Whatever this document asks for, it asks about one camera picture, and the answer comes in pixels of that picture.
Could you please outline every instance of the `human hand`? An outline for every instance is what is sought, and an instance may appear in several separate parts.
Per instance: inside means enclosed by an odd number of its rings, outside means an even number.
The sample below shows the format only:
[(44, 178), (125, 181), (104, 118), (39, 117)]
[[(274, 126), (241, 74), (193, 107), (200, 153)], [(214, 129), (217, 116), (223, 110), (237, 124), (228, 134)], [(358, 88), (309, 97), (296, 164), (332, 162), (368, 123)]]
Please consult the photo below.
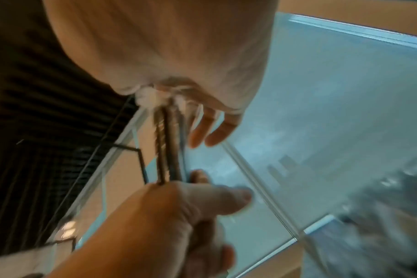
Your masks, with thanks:
[(252, 192), (210, 185), (202, 171), (191, 180), (133, 194), (49, 277), (210, 278), (227, 271), (235, 251), (216, 217), (243, 209)]
[(190, 147), (214, 146), (240, 124), (263, 78), (278, 2), (44, 0), (67, 55), (116, 92), (189, 86), (180, 92), (203, 106)]

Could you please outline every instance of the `glass pane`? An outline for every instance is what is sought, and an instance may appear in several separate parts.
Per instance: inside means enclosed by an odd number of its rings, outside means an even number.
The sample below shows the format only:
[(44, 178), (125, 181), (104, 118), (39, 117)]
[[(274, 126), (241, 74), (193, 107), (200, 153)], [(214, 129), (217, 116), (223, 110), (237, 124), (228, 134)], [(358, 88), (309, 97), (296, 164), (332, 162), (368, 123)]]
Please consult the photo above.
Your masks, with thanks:
[(417, 156), (417, 49), (278, 15), (230, 142), (299, 227)]
[[(201, 146), (191, 150), (189, 162), (193, 169), (204, 169), (215, 184), (250, 187), (222, 147)], [(254, 203), (245, 211), (221, 217), (220, 221), (225, 228), (227, 241), (237, 251), (237, 264), (229, 271), (230, 277), (247, 269), (291, 238), (257, 193)]]

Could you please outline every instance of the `ceiling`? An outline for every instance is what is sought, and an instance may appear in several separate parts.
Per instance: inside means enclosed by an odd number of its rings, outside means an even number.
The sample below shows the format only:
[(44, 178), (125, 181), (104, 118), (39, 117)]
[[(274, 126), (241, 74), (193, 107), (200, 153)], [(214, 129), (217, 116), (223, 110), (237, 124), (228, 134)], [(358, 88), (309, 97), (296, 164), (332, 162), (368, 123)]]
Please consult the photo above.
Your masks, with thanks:
[(0, 0), (0, 256), (42, 245), (137, 110), (62, 52), (38, 0)]

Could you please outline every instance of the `skin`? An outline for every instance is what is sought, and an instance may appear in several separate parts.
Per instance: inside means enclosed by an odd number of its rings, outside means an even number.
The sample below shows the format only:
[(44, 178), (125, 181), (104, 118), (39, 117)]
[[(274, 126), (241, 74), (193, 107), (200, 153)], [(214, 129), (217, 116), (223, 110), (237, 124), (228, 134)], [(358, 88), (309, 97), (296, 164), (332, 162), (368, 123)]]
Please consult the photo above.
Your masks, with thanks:
[[(121, 94), (181, 90), (195, 118), (190, 147), (214, 146), (240, 124), (266, 67), (278, 0), (44, 0), (67, 55)], [(211, 134), (223, 112), (224, 122)]]
[(213, 186), (203, 171), (195, 184), (149, 184), (130, 196), (48, 278), (209, 278), (235, 263), (218, 215), (247, 206), (247, 188)]

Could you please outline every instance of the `metal object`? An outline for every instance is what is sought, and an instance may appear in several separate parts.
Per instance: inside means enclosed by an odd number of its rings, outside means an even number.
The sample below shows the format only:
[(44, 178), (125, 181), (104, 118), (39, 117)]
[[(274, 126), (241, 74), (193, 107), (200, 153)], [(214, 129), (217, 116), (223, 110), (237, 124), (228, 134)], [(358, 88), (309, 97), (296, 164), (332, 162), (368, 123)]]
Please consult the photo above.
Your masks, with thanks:
[(157, 155), (157, 183), (188, 181), (186, 143), (188, 128), (185, 117), (173, 97), (154, 108), (155, 151)]

